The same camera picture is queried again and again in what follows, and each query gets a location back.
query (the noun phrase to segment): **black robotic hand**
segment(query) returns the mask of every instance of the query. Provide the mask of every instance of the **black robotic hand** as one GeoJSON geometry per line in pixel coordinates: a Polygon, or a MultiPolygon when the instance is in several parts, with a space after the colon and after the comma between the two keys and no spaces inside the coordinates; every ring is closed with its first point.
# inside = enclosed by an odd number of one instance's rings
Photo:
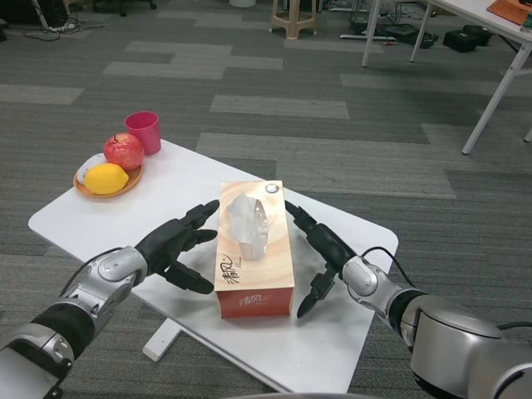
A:
{"type": "Polygon", "coordinates": [[[310,283],[310,294],[301,302],[298,318],[307,314],[319,301],[324,299],[334,285],[336,274],[342,278],[342,268],[357,254],[325,224],[318,223],[303,208],[284,201],[286,210],[294,217],[293,222],[307,234],[308,243],[325,259],[325,273],[318,273],[310,283]]]}
{"type": "Polygon", "coordinates": [[[201,275],[178,262],[181,252],[216,238],[215,230],[203,229],[205,221],[219,207],[219,201],[198,205],[182,219],[172,219],[153,230],[135,248],[148,263],[148,275],[157,273],[169,283],[197,293],[211,293],[213,284],[201,275]]]}

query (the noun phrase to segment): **lemon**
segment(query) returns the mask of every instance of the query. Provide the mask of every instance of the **lemon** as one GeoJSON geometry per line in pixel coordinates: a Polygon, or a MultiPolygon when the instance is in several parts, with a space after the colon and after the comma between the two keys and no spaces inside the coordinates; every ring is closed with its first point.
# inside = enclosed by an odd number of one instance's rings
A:
{"type": "Polygon", "coordinates": [[[130,176],[115,164],[101,164],[90,169],[85,176],[85,187],[94,194],[105,195],[121,190],[130,176]]]}

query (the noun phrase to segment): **robotic arm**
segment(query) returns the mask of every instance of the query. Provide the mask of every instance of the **robotic arm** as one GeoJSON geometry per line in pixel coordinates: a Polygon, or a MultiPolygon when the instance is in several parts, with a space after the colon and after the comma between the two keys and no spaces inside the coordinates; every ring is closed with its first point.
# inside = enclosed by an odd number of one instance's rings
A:
{"type": "Polygon", "coordinates": [[[0,341],[0,397],[61,397],[59,385],[72,363],[146,276],[157,273],[182,289],[212,292],[211,282],[177,258],[216,237],[216,231],[199,228],[218,207],[218,201],[198,205],[183,219],[172,219],[148,234],[134,248],[117,249],[87,262],[85,278],[70,289],[68,284],[51,307],[0,341]]]}
{"type": "Polygon", "coordinates": [[[417,384],[436,398],[523,399],[532,389],[532,350],[510,344],[492,323],[444,298],[393,283],[304,209],[286,203],[294,223],[325,259],[311,282],[302,317],[334,284],[337,273],[357,303],[369,308],[412,353],[417,384]]]}

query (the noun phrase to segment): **fruit plate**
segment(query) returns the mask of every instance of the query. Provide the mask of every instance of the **fruit plate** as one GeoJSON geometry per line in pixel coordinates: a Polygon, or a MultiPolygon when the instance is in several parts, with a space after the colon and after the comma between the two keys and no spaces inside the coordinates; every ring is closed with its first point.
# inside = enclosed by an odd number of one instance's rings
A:
{"type": "Polygon", "coordinates": [[[140,178],[142,177],[143,170],[144,170],[144,168],[141,165],[141,166],[139,166],[136,169],[133,169],[133,170],[130,170],[129,172],[126,172],[130,176],[130,179],[127,180],[126,185],[122,189],[120,189],[120,190],[118,190],[118,191],[116,191],[114,193],[110,193],[110,194],[103,194],[103,195],[94,194],[87,187],[85,187],[83,184],[81,184],[79,181],[77,181],[76,174],[74,174],[74,187],[76,187],[77,190],[80,193],[82,193],[83,195],[85,195],[86,197],[89,197],[89,198],[113,198],[113,197],[117,197],[118,195],[122,195],[124,193],[127,193],[129,190],[131,190],[133,187],[135,187],[137,185],[137,183],[140,181],[140,178]]]}

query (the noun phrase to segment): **beige plastic stool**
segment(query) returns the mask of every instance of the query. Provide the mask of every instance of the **beige plastic stool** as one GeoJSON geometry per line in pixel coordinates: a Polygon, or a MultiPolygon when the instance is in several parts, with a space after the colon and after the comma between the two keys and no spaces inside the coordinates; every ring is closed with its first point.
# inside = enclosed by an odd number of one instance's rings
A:
{"type": "Polygon", "coordinates": [[[269,31],[271,32],[276,27],[283,27],[286,30],[286,38],[291,40],[299,39],[299,31],[307,27],[312,27],[316,34],[318,27],[316,0],[313,0],[313,10],[310,14],[300,12],[299,3],[300,0],[290,0],[290,10],[277,13],[278,0],[273,0],[272,27],[269,31]]]}

